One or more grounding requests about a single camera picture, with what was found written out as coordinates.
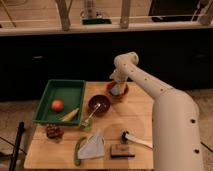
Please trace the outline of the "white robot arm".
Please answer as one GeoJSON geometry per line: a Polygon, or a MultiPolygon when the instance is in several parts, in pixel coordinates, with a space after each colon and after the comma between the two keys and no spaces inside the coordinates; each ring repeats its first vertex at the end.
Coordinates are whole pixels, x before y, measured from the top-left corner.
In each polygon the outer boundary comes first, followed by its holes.
{"type": "Polygon", "coordinates": [[[116,56],[110,78],[119,84],[130,78],[154,100],[154,171],[204,171],[198,105],[184,91],[140,69],[138,62],[135,52],[116,56]]]}

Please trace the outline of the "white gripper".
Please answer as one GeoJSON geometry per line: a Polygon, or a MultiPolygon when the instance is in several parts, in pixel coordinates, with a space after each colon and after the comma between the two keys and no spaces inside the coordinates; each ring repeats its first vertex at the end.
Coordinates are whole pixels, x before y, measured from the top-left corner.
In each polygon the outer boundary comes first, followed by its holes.
{"type": "Polygon", "coordinates": [[[125,92],[127,86],[127,84],[124,82],[127,81],[128,76],[125,75],[120,69],[115,68],[113,73],[110,75],[110,78],[117,83],[115,85],[117,94],[122,95],[125,92]]]}

